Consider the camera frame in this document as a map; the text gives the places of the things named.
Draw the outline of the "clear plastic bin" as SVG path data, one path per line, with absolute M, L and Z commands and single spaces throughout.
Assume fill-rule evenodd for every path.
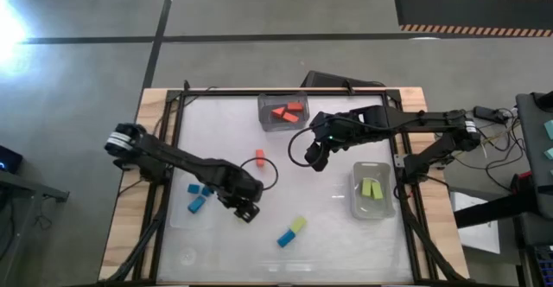
M 384 194 L 381 200 L 361 195 L 364 178 L 378 181 Z M 352 181 L 349 186 L 351 211 L 358 220 L 382 220 L 395 215 L 391 189 L 391 166 L 388 163 L 357 162 L 353 165 Z
M 189 184 L 198 184 L 201 190 L 205 186 L 200 183 L 177 184 L 172 192 L 169 224 L 173 228 L 182 230 L 208 229 L 213 227 L 217 213 L 214 195 L 205 197 L 201 194 L 201 190 L 198 194 L 190 194 L 188 192 Z M 206 198 L 206 202 L 196 214 L 192 214 L 188 211 L 188 204 L 200 195 Z

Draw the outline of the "grey translucent plastic bin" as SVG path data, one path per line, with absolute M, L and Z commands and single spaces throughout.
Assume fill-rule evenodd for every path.
M 302 112 L 290 112 L 287 110 L 289 102 L 303 103 Z M 261 94 L 257 98 L 258 120 L 264 131 L 292 131 L 300 130 L 305 126 L 309 119 L 308 96 L 305 92 L 299 92 L 288 95 L 267 95 Z M 297 123 L 290 123 L 283 118 L 274 118 L 271 111 L 278 107 L 285 107 L 286 112 L 292 113 L 299 118 Z

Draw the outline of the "blue foam cylinder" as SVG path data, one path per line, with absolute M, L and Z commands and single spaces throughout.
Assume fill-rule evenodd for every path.
M 288 229 L 276 242 L 281 248 L 284 248 L 295 237 L 296 234 L 291 229 Z

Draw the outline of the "grey metal stand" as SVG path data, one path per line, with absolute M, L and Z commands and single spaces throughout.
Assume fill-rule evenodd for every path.
M 15 269 L 44 198 L 66 202 L 68 196 L 68 191 L 0 171 L 0 215 L 5 209 L 9 211 L 9 236 L 3 247 L 0 236 L 0 287 L 10 287 L 15 281 Z

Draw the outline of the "black hazard-striped floor mat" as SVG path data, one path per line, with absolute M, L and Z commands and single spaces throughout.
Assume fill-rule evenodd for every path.
M 402 31 L 553 37 L 553 0 L 394 0 Z

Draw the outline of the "black device with blue light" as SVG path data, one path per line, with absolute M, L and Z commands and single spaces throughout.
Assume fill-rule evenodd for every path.
M 0 171 L 16 174 L 21 164 L 21 154 L 0 145 Z

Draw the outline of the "grey side table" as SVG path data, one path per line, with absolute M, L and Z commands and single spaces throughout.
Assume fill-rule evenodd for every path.
M 548 138 L 543 127 L 545 122 L 553 120 L 553 110 L 543 111 L 531 94 L 524 93 L 516 96 L 516 105 L 536 186 L 539 214 L 553 220 L 553 160 L 544 154 L 547 149 L 553 148 L 553 140 Z

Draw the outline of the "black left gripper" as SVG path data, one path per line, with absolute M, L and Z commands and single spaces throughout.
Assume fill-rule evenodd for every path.
M 215 192 L 226 208 L 250 223 L 259 213 L 256 205 L 263 193 L 263 184 L 243 169 L 222 169 L 215 176 Z

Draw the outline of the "white paper sheet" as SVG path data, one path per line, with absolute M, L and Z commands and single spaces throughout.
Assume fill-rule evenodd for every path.
M 455 211 L 486 203 L 481 198 L 460 192 L 451 192 L 450 200 Z M 459 228 L 458 232 L 463 246 L 500 254 L 499 229 L 496 220 L 476 226 Z

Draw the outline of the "black metal table frame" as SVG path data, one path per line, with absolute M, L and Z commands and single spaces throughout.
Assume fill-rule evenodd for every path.
M 420 239 L 405 232 L 401 214 L 358 220 L 349 190 L 355 163 L 390 163 L 393 153 L 406 146 L 419 151 L 431 145 L 432 135 L 412 134 L 340 151 L 316 172 L 303 159 L 311 134 L 262 129 L 257 89 L 220 88 L 198 95 L 182 115 L 170 116 L 168 134 L 196 156 L 244 164 L 270 189 L 250 223 L 215 199 L 213 227 L 182 230 L 169 224 L 172 192 L 193 177 L 177 171 L 167 221 L 144 254 L 144 277 L 168 285 L 409 284 L 414 271 L 423 277 L 437 272 Z M 256 165 L 258 149 L 264 151 L 262 168 Z M 277 240 L 298 216 L 306 225 L 281 248 Z

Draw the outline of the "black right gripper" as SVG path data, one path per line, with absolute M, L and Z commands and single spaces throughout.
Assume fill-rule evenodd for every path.
M 359 143 L 358 126 L 342 113 L 319 112 L 308 127 L 314 134 L 314 141 L 307 148 L 304 158 L 316 172 L 325 169 L 330 152 L 348 150 Z

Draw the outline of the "black slanted table leg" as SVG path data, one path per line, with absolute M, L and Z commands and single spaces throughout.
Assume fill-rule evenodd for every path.
M 537 192 L 525 190 L 507 195 L 483 204 L 463 208 L 454 212 L 459 229 L 485 224 L 495 220 L 512 218 L 525 213 L 538 213 Z

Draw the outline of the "black power adapter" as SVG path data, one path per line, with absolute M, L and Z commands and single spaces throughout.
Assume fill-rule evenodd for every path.
M 483 106 L 475 106 L 473 108 L 473 116 L 475 118 L 484 119 L 496 124 L 503 124 L 505 122 L 505 116 L 500 110 Z

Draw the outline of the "black flat case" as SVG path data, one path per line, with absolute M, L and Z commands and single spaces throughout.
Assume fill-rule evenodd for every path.
M 356 80 L 336 74 L 311 70 L 301 83 L 301 87 L 385 87 L 385 84 L 375 80 Z

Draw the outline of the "black keyboard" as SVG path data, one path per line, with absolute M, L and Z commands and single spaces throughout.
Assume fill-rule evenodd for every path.
M 543 287 L 553 287 L 553 246 L 535 248 L 538 276 Z

